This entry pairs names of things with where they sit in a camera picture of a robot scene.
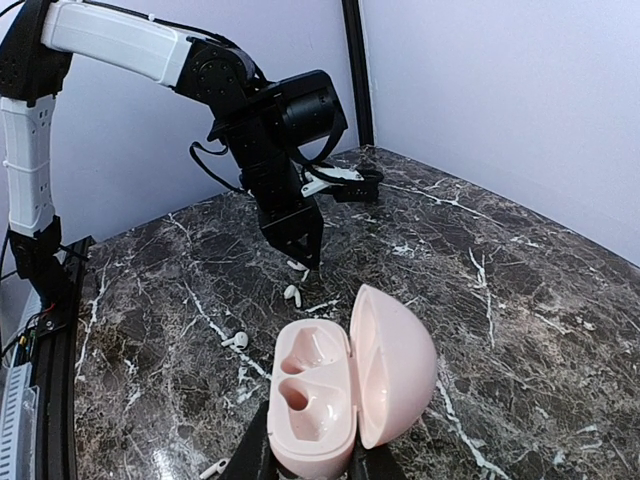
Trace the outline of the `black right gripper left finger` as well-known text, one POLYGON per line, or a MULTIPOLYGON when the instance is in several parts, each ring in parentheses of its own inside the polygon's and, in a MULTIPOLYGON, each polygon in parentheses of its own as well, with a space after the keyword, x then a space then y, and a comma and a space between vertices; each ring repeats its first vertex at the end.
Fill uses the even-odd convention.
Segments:
POLYGON ((268 432, 268 402, 262 402, 232 457, 232 478, 238 480, 278 479, 277 461, 271 451, 268 432))

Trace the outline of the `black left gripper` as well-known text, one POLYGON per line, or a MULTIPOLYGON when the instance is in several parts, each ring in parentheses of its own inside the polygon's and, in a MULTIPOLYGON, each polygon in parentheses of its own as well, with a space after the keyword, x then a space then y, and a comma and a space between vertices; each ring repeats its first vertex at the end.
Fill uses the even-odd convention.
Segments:
POLYGON ((269 244, 311 270, 320 264, 323 218, 316 201, 287 188, 254 186, 261 233, 269 244))

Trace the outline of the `pink earbud charging case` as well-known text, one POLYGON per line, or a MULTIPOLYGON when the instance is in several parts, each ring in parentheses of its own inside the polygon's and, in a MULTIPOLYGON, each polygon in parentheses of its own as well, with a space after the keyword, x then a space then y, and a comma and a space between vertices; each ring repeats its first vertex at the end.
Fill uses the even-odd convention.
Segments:
POLYGON ((302 319, 279 333, 267 434, 286 472, 337 479, 355 444, 371 450, 404 434, 429 405, 437 353, 423 322, 362 285, 349 327, 302 319))

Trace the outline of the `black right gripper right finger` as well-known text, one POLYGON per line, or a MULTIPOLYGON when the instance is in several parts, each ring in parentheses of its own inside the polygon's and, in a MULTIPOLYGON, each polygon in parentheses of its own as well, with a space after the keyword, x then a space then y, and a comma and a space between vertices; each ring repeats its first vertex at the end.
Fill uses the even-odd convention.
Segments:
POLYGON ((366 449, 357 439, 349 463, 349 479, 403 480, 403 470, 387 444, 366 449))

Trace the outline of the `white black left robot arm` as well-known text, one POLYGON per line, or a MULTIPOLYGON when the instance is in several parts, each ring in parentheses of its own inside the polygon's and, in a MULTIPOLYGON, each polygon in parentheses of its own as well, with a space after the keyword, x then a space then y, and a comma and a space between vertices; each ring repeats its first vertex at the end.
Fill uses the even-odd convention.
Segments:
POLYGON ((1 42, 1 114, 8 171, 8 239, 17 273, 45 306, 72 288, 57 259, 61 220, 50 180, 51 124, 74 57, 139 75, 160 97, 116 78, 120 119, 162 146, 185 128, 180 98, 213 115, 222 144, 258 205, 268 243, 310 269, 319 266, 323 220, 304 171, 327 158, 347 119, 330 76, 313 70, 268 79, 236 42, 202 28, 99 1, 20 1, 1 42))

